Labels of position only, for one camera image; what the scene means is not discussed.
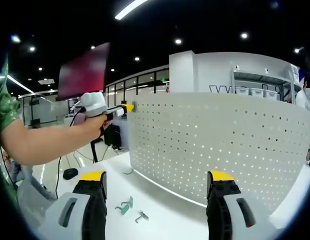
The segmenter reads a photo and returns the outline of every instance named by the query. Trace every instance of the pegboard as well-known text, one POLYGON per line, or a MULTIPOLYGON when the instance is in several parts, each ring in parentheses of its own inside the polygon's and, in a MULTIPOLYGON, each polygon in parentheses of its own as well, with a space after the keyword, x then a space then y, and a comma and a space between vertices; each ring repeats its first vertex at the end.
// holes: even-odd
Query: pegboard
POLYGON ((131 166, 161 186, 207 204, 207 171, 234 177, 272 213, 305 162, 310 113, 254 96, 136 96, 128 114, 131 166))

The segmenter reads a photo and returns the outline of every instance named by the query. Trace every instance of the storage bin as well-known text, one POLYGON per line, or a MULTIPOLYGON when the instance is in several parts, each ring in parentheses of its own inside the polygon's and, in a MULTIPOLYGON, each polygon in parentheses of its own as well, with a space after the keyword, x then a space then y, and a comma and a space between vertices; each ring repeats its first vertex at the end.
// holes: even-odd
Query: storage bin
POLYGON ((254 96, 254 97, 260 97, 260 98, 264 97, 264 89, 251 88, 250 92, 251 92, 251 95, 254 96))
POLYGON ((250 89, 248 87, 236 86, 235 90, 236 90, 236 94, 239 94, 239 95, 246 95, 246 96, 248 96, 249 93, 250 93, 250 89))
POLYGON ((276 91, 264 90, 264 98, 277 100, 278 93, 276 91))

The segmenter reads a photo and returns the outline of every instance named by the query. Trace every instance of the hand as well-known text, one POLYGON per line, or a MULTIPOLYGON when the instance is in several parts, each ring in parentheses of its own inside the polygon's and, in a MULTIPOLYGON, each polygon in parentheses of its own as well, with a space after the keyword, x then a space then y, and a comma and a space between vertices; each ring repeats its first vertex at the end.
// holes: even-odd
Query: hand
POLYGON ((103 129, 105 130, 105 129, 107 129, 108 128, 108 126, 111 124, 111 121, 105 121, 104 122, 104 124, 103 124, 103 129))
POLYGON ((107 116, 105 114, 95 116, 95 117, 89 117, 85 120, 83 126, 85 129, 87 129, 89 132, 94 133, 98 138, 98 136, 101 133, 100 128, 103 126, 104 129, 108 127, 109 121, 107 121, 107 116))
POLYGON ((12 163, 10 160, 6 160, 5 161, 5 165, 6 165, 6 168, 7 168, 7 171, 10 172, 12 170, 12 163))

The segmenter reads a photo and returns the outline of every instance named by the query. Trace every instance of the green patterned sleeve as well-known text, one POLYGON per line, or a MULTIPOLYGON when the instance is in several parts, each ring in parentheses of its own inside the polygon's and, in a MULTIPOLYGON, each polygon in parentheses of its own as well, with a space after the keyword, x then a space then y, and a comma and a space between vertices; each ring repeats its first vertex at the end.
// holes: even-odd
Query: green patterned sleeve
POLYGON ((17 101, 13 100, 6 86, 6 80, 0 87, 0 133, 9 124, 19 118, 17 101))

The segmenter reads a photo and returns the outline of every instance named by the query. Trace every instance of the red screen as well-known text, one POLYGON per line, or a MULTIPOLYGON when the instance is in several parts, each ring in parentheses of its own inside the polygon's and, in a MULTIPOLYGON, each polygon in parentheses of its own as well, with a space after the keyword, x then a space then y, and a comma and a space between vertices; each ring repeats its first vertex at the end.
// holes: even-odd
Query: red screen
POLYGON ((110 43, 105 43, 64 64, 59 71, 58 99, 79 97, 104 88, 110 43))

